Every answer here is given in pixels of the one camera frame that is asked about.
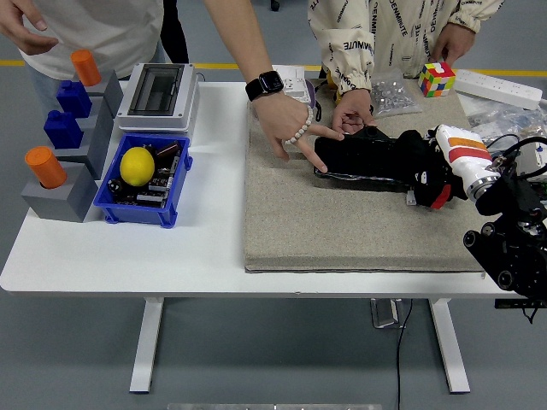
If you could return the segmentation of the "person's left hand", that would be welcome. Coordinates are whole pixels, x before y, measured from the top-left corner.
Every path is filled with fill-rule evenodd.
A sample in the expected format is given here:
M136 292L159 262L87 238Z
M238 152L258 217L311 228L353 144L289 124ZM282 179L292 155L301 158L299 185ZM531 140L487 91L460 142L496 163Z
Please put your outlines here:
M452 66L474 45L476 33L464 26L447 23L433 47L429 62L444 61Z
M287 140L292 140L306 124L309 117L308 106L282 91L258 97L252 103L261 128L271 145L273 154L283 161L289 161L285 150ZM320 124L311 123L304 133L292 144L305 158L322 173L327 171L324 161L315 153L307 137L319 136L341 141L344 135Z

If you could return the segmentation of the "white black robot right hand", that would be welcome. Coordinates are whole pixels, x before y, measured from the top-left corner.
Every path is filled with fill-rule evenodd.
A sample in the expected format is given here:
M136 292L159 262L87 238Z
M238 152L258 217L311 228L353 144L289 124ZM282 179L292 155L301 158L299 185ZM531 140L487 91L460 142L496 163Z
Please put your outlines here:
M460 177L463 188L470 192L486 181L499 177L498 172L489 169L491 154L479 134L455 126L440 125L423 135L427 142L436 141L441 156L452 172Z

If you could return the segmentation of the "person's right hand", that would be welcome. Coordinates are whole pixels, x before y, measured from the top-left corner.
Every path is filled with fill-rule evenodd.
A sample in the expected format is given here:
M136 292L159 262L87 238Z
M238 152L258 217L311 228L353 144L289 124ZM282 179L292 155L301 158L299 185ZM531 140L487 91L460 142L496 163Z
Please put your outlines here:
M44 32L48 25L31 0L1 0L1 34L8 38L17 48L29 56L40 55L50 51L59 40L31 32L24 25L27 19L39 32Z
M332 129L343 134L355 134L365 126L377 126L370 112L371 97L367 89L345 92L332 115Z

